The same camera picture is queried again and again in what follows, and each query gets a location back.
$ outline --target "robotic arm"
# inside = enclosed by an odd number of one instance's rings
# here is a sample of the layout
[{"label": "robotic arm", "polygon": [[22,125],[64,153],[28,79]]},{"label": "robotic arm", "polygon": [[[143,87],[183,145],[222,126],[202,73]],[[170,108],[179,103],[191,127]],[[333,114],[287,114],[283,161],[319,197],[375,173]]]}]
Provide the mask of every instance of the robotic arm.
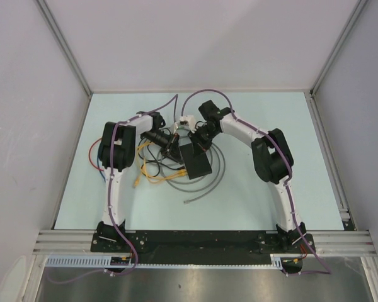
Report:
[{"label": "robotic arm", "polygon": [[[293,245],[300,238],[299,232],[296,230],[292,218],[292,209],[288,194],[286,194],[286,186],[291,190],[291,183],[285,182],[289,172],[283,162],[281,156],[275,150],[273,144],[266,139],[258,131],[254,131],[246,125],[238,122],[231,114],[230,108],[219,109],[212,101],[207,101],[199,107],[205,122],[200,127],[193,127],[190,124],[191,132],[188,133],[193,146],[193,152],[190,155],[191,163],[193,159],[205,157],[207,151],[212,144],[212,139],[220,133],[226,133],[236,137],[252,149],[253,161],[257,175],[269,184],[272,189],[277,211],[277,230],[286,239],[286,244]],[[192,120],[193,117],[181,117],[181,123]],[[109,216],[111,209],[115,223],[119,229],[124,230],[124,222],[126,219],[126,204],[132,200],[129,192],[132,183],[127,181],[129,175],[129,167],[134,162],[135,157],[135,139],[141,135],[161,147],[161,153],[176,162],[187,165],[188,161],[181,152],[179,146],[179,134],[166,134],[160,128],[165,126],[162,116],[157,113],[143,115],[124,125],[119,125],[115,137],[114,149],[111,152],[112,133],[115,127],[114,123],[108,122],[105,125],[103,137],[100,145],[99,157],[105,171],[106,188],[109,187],[111,178],[110,157],[113,156],[113,185],[110,190],[106,190],[105,200],[108,201],[108,195],[111,196],[111,205],[105,203],[102,222],[98,225],[97,231],[100,237],[107,240],[116,240],[117,234],[114,234],[113,223]],[[289,147],[284,138],[283,133],[279,129],[265,131],[272,137],[284,153],[287,162],[292,166],[294,160],[291,156]],[[298,212],[294,209],[297,221],[302,221]],[[306,233],[303,222],[299,225],[302,233]]]}]

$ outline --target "reflective metal surface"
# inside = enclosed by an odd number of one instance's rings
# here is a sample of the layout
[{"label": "reflective metal surface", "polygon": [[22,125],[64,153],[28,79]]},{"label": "reflective metal surface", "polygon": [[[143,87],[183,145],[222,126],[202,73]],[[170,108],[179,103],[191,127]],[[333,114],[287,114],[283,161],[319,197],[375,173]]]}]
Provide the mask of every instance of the reflective metal surface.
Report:
[{"label": "reflective metal surface", "polygon": [[[234,269],[137,269],[127,276],[102,272],[65,285],[87,272],[76,268],[46,268],[37,301],[373,301],[360,258],[327,258],[333,275],[285,277],[280,271]],[[308,258],[304,269],[320,269]]]}]

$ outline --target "black rectangular object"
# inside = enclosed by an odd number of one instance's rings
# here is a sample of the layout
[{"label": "black rectangular object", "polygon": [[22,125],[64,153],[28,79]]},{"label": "black rectangular object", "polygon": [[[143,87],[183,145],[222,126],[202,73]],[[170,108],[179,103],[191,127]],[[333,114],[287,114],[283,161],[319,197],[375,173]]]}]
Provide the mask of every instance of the black rectangular object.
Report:
[{"label": "black rectangular object", "polygon": [[179,149],[189,179],[202,177],[213,172],[206,153],[201,153],[195,157],[191,143],[179,146]]}]

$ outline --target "wall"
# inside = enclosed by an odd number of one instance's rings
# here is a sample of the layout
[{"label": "wall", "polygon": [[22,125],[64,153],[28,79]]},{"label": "wall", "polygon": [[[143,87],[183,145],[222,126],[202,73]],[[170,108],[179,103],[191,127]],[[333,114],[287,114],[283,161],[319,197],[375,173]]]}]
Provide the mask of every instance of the wall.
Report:
[{"label": "wall", "polygon": [[31,0],[0,0],[0,283],[50,227],[88,98]]},{"label": "wall", "polygon": [[378,252],[378,0],[363,12],[317,102],[352,214]]},{"label": "wall", "polygon": [[94,92],[309,89],[357,0],[48,0]]}]

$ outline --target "white table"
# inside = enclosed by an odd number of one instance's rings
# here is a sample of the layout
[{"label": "white table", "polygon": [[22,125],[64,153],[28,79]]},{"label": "white table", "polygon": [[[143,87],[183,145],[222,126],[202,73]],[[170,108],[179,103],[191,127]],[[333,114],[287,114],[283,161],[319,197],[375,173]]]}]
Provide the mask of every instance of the white table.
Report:
[{"label": "white table", "polygon": [[[107,121],[123,121],[137,111],[149,111],[174,94],[94,94],[77,147],[56,229],[95,229],[105,203],[105,183],[88,162],[88,149],[101,137]],[[342,230],[340,214],[319,148],[304,94],[301,92],[235,92],[227,94],[236,113],[262,128],[279,128],[294,157],[293,190],[299,213],[308,230]],[[181,93],[180,112],[188,96]],[[224,99],[213,93],[195,96],[185,113],[202,120],[198,107],[207,100],[220,108]],[[173,120],[173,104],[161,110],[167,125]],[[227,160],[226,174],[212,193],[190,204],[189,196],[166,183],[142,179],[129,209],[127,229],[136,230],[274,230],[275,210],[266,183],[256,175],[251,149],[229,135],[214,142]]]}]

